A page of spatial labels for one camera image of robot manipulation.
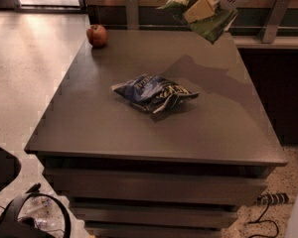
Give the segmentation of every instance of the terrazzo floor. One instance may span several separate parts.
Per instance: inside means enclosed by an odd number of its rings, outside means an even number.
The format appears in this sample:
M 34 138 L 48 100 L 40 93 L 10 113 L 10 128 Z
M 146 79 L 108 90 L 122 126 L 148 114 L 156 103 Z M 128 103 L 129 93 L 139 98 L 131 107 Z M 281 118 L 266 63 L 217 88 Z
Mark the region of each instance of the terrazzo floor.
M 19 176 L 0 192 L 0 205 L 5 206 L 36 182 L 42 184 L 41 191 L 52 190 L 42 176 L 42 165 L 23 149 L 82 44 L 88 25 L 86 15 L 0 11 L 0 147 L 22 163 Z M 293 202 L 298 193 L 298 147 L 283 149 L 289 164 L 269 176 L 266 192 L 285 192 Z M 263 217 L 277 223 L 278 238 L 284 237 L 292 202 L 271 206 Z M 243 206 L 238 211 L 238 220 L 223 230 L 223 238 L 273 235 L 272 225 L 246 224 L 257 219 L 264 208 Z M 83 222 L 72 215 L 71 218 L 72 237 L 87 237 Z

